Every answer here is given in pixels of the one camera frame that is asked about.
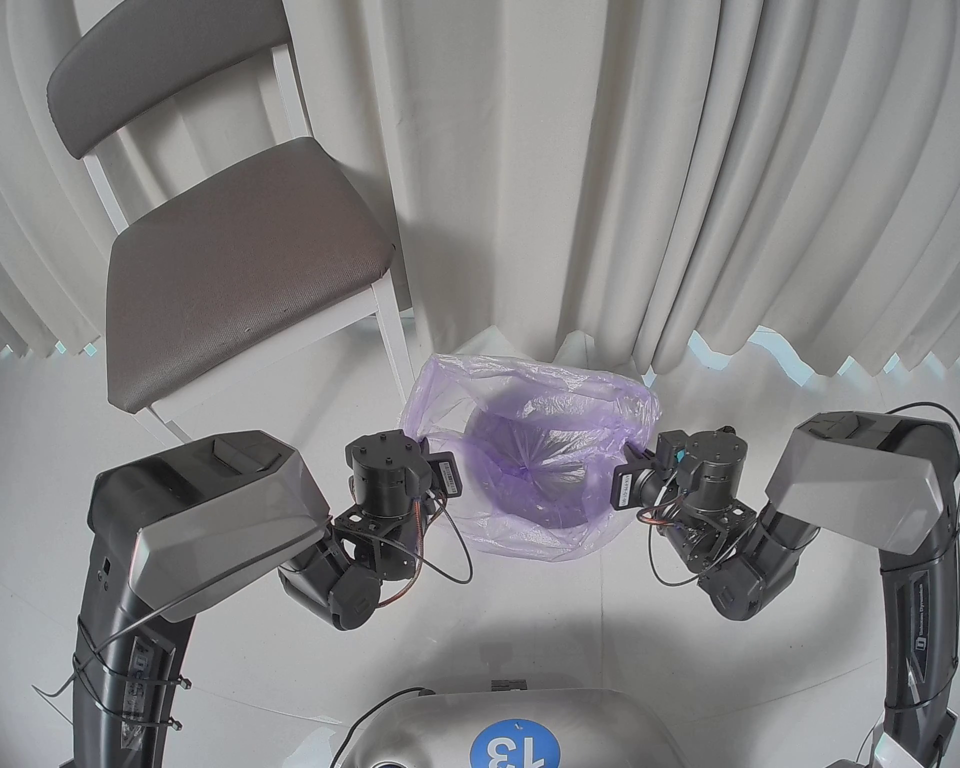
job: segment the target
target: floor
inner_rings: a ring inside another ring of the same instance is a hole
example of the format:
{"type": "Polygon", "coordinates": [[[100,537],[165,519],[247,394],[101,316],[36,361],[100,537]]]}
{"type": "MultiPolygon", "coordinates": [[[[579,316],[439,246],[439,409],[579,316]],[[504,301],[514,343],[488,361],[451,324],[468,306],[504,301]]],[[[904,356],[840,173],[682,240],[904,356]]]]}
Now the floor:
{"type": "MultiPolygon", "coordinates": [[[[658,376],[664,428],[736,426],[750,452],[740,487],[752,506],[791,428],[820,410],[886,410],[939,399],[960,410],[960,368],[935,358],[877,378],[855,364],[800,386],[759,339],[734,357],[689,351],[658,376]]],[[[105,400],[105,355],[0,356],[0,765],[55,766],[71,731],[30,684],[69,673],[102,469],[159,450],[105,400]]],[[[196,408],[193,435],[261,428],[302,451],[334,509],[349,501],[343,446],[393,426],[400,401],[375,324],[359,324],[196,408]]],[[[656,584],[645,531],[563,564],[478,554],[458,587],[425,571],[402,602],[339,634],[264,578],[201,615],[177,694],[166,763],[208,768],[326,765],[360,712],[409,684],[484,689],[615,686],[656,708],[691,768],[818,768],[853,759],[879,714],[884,634],[876,552],[824,533],[794,585],[745,624],[694,586],[656,584]]],[[[446,530],[433,558],[461,561],[446,530]]],[[[685,575],[665,541],[666,578],[685,575]]],[[[953,700],[960,705],[960,685],[953,700]]],[[[67,707],[69,697],[58,700],[67,707]]],[[[960,766],[960,747],[944,759],[960,766]]]]}

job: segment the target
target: purple plastic bag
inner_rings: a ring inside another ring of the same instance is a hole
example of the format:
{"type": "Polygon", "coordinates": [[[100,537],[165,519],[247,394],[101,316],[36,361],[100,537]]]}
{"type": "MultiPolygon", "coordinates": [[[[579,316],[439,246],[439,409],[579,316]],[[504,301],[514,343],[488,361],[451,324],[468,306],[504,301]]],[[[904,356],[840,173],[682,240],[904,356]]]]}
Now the purple plastic bag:
{"type": "Polygon", "coordinates": [[[644,447],[660,405],[641,383],[512,357],[434,355],[400,428],[453,451],[464,494],[449,505],[466,537],[498,555],[562,561],[633,519],[610,504],[626,442],[644,447]]]}

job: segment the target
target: blue circular sticker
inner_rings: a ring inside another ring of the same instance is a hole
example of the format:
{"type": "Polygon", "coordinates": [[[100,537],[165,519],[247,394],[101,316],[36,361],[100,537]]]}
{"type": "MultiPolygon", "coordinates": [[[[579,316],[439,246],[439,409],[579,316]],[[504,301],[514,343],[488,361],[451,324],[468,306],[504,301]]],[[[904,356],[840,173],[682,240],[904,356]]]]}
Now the blue circular sticker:
{"type": "Polygon", "coordinates": [[[501,720],[473,740],[470,768],[560,768],[560,744],[533,720],[501,720]]]}

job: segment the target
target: curtain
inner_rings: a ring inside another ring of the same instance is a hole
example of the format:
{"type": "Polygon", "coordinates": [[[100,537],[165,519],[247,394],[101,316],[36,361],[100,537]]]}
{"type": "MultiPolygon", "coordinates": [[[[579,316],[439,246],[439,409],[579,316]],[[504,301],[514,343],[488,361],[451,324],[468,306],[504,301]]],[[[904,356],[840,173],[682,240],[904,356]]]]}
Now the curtain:
{"type": "MultiPolygon", "coordinates": [[[[30,152],[5,141],[0,337],[20,348],[102,330],[109,232],[42,86],[115,4],[7,0],[4,128],[30,152]]],[[[694,330],[730,354],[762,324],[823,374],[960,357],[955,2],[285,7],[314,134],[402,245],[428,350],[496,325],[549,360],[578,330],[605,366],[666,372],[694,330]]],[[[135,219],[285,130],[264,57],[104,157],[135,219]]]]}

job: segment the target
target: chair leg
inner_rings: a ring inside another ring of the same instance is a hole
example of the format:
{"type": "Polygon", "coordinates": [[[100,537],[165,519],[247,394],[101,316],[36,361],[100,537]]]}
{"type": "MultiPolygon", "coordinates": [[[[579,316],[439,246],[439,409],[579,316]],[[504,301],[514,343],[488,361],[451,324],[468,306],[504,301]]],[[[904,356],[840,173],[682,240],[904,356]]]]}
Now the chair leg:
{"type": "Polygon", "coordinates": [[[403,323],[400,322],[400,310],[396,305],[390,270],[371,288],[376,299],[376,321],[380,326],[383,346],[387,348],[387,357],[390,359],[390,368],[394,372],[400,397],[406,401],[414,388],[414,369],[410,365],[410,353],[407,350],[407,340],[403,336],[403,323]]]}
{"type": "Polygon", "coordinates": [[[144,429],[163,443],[164,447],[176,448],[178,445],[190,442],[190,436],[180,429],[175,421],[164,421],[149,406],[137,411],[133,417],[140,422],[144,429]]]}

